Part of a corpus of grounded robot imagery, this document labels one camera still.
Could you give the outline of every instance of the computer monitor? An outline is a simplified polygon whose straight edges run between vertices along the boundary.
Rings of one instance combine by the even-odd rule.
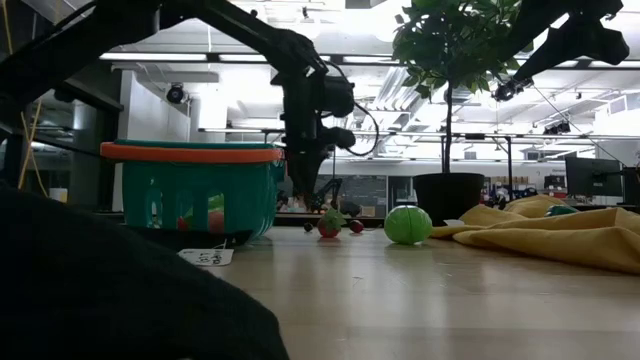
[[[583,196],[622,196],[620,163],[616,160],[565,158],[567,192]]]

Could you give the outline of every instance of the security camera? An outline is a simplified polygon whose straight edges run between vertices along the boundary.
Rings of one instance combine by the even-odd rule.
[[[178,105],[189,101],[189,93],[184,89],[184,84],[171,84],[171,89],[167,92],[167,101]]]

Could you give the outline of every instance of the potted plant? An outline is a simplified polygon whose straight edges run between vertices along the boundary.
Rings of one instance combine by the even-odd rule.
[[[429,101],[436,90],[448,86],[442,173],[414,178],[418,205],[435,225],[457,219],[479,203],[484,175],[451,173],[453,91],[490,91],[491,77],[519,68],[513,58],[498,60],[519,5],[520,0],[413,0],[403,9],[409,21],[398,28],[393,41],[393,57],[409,74],[403,85],[415,86]]]

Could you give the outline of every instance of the tree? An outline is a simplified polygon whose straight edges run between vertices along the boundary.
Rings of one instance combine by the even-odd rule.
[[[415,86],[429,101],[437,89],[449,86],[445,173],[451,171],[453,90],[490,91],[492,75],[501,79],[508,69],[520,67],[514,58],[498,59],[519,7],[520,0],[413,0],[403,9],[409,21],[393,41],[393,57],[409,74],[403,85]]]

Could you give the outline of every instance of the black fabric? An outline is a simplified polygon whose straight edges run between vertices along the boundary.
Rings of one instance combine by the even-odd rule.
[[[0,227],[0,354],[288,359],[269,310],[124,227],[1,186]]]

